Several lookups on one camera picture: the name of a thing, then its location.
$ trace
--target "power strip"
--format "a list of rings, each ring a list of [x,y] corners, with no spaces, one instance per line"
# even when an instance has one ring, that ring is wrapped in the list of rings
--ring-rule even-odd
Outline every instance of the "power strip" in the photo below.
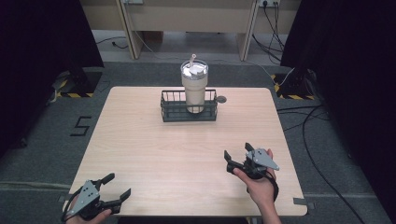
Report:
[[[279,6],[280,0],[259,0],[259,7],[264,7],[264,1],[267,2],[267,7],[275,7],[276,3]]]

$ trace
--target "black wire basket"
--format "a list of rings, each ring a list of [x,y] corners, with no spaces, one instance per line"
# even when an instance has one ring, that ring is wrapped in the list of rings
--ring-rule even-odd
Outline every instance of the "black wire basket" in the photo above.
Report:
[[[216,90],[205,90],[203,105],[187,105],[185,91],[163,91],[161,109],[163,122],[216,120],[218,114]]]

